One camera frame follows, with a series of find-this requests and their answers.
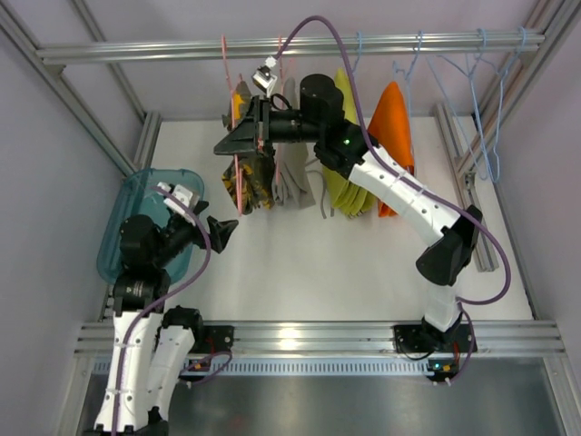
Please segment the yellow-green cloth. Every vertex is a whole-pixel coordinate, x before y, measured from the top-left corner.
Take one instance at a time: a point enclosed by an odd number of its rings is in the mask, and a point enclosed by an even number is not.
[[[339,68],[335,74],[335,86],[343,93],[345,119],[358,124],[353,92],[351,92],[349,78],[342,68]],[[349,182],[325,166],[323,166],[323,177],[327,183],[330,203],[333,208],[340,209],[347,216],[358,216],[371,210],[375,203],[373,194]]]

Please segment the white tabletop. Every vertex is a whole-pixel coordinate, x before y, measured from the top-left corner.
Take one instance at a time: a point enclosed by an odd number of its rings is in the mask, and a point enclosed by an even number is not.
[[[412,129],[419,180],[456,200],[435,120],[413,118]],[[186,168],[199,174],[209,214],[220,221],[237,218],[221,180],[231,158],[212,153],[224,135],[220,121],[164,122],[153,157],[155,168]],[[319,201],[320,176],[313,173],[309,178]],[[502,301],[467,309],[477,320],[531,319],[494,188],[478,181],[477,190],[488,228],[507,251],[513,282]],[[328,197],[325,207],[328,212]],[[195,307],[205,319],[223,321],[419,320],[428,284],[415,261],[426,247],[400,218],[378,218],[376,211],[374,207],[352,220],[336,212],[323,220],[318,205],[304,210],[289,205],[242,216],[226,251],[212,253],[198,282],[168,307],[178,303]],[[198,251],[188,275],[201,262]],[[498,293],[503,281],[502,268],[482,273],[472,262],[456,287],[462,296],[482,300]]]

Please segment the hanging garment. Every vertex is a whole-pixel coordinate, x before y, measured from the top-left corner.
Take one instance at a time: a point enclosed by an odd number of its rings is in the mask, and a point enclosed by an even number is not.
[[[234,100],[234,122],[240,121],[248,110],[252,94],[246,82],[240,81],[232,96]],[[229,114],[222,116],[222,123],[231,130],[231,107],[229,104]],[[241,202],[242,213],[249,214],[254,209],[264,207],[270,209],[274,205],[272,197],[272,178],[274,176],[274,161],[267,156],[240,157],[239,166],[241,169]],[[236,196],[236,169],[235,162],[232,162],[222,174],[222,182],[234,204],[237,204]]]
[[[282,94],[289,101],[290,106],[299,107],[295,80],[288,77],[284,81]],[[272,180],[272,195],[277,204],[286,204],[289,199],[299,207],[305,208],[315,204],[312,196],[309,178],[305,163],[309,157],[306,143],[279,144],[275,160],[279,174]]]
[[[342,68],[339,68],[335,74],[335,86],[343,93],[345,119],[359,124],[349,78]],[[323,166],[323,176],[327,182],[331,206],[340,209],[347,216],[354,217],[361,215],[369,211],[375,203],[375,196],[373,194],[349,182],[340,174],[325,166]]]
[[[378,106],[369,123],[372,134],[389,155],[403,168],[414,174],[414,158],[411,152],[411,130],[408,111],[403,95],[396,82],[391,82],[383,91]],[[378,202],[379,216],[396,213],[386,204]]]

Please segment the yellow and black garment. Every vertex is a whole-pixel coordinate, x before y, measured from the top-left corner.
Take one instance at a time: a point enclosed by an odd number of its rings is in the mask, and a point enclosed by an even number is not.
[[[252,94],[246,82],[240,81],[234,91],[234,122],[235,125],[246,114]],[[231,104],[228,115],[222,116],[224,127],[231,130]],[[272,197],[272,178],[274,177],[274,159],[272,156],[240,157],[241,170],[241,196],[242,213],[249,214],[254,209],[263,207],[270,209],[274,205]],[[234,159],[222,174],[222,182],[230,194],[235,205],[238,203],[236,196],[236,165]]]

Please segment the gray cloth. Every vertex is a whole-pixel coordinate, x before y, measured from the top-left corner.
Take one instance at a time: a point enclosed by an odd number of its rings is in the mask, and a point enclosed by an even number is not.
[[[299,107],[294,78],[289,77],[284,82],[282,94],[293,108]],[[305,171],[308,157],[306,143],[278,145],[275,159],[278,159],[279,163],[279,182],[277,183],[276,174],[272,179],[272,194],[276,203],[285,204],[291,198],[301,209],[316,203]]]

